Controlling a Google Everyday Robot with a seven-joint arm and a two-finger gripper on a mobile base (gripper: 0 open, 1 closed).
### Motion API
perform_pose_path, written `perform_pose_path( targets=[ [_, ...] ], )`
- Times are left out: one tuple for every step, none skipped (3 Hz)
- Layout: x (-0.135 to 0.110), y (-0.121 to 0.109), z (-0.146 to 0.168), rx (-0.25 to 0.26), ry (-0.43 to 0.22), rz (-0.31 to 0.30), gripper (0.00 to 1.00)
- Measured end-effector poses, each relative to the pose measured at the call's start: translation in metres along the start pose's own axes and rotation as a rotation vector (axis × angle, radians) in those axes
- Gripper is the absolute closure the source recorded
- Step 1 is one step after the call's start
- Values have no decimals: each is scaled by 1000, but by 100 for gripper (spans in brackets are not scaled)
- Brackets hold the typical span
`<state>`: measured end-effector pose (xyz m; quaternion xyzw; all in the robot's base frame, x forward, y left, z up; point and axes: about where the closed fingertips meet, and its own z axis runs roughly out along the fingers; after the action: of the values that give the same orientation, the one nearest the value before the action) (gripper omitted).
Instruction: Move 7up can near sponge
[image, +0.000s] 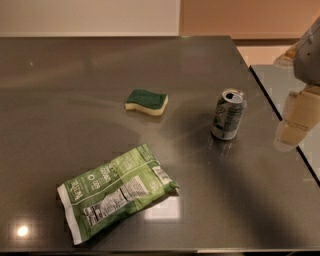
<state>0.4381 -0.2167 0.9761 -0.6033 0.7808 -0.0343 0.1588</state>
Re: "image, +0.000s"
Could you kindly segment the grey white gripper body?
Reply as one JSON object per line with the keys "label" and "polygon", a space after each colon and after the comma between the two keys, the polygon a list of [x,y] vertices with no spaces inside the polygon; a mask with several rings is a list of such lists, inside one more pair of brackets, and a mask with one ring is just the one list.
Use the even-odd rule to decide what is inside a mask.
{"label": "grey white gripper body", "polygon": [[320,85],[320,17],[314,21],[297,44],[294,75],[306,84]]}

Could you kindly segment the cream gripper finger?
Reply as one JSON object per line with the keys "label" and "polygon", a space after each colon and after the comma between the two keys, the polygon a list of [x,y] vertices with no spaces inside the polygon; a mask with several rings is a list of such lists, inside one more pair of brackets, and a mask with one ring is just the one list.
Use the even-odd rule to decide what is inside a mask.
{"label": "cream gripper finger", "polygon": [[294,66],[293,62],[295,59],[298,44],[293,44],[284,53],[277,57],[273,64],[280,68],[292,68]]}
{"label": "cream gripper finger", "polygon": [[290,91],[286,98],[274,145],[290,151],[320,122],[320,87],[306,85],[300,92]]}

